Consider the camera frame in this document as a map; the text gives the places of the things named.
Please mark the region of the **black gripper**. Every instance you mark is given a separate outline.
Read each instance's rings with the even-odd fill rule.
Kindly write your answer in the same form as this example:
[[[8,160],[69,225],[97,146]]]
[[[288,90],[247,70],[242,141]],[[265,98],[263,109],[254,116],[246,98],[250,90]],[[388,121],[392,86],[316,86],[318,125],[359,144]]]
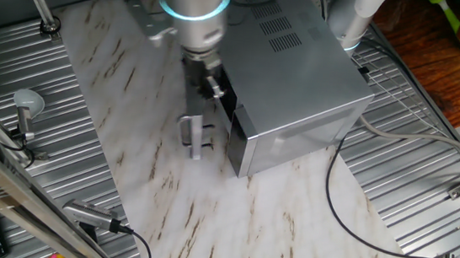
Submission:
[[[222,98],[225,92],[215,79],[220,76],[220,71],[222,70],[222,60],[218,51],[194,52],[184,48],[182,56],[185,76],[193,80],[199,80],[198,89],[200,95],[209,99]]]

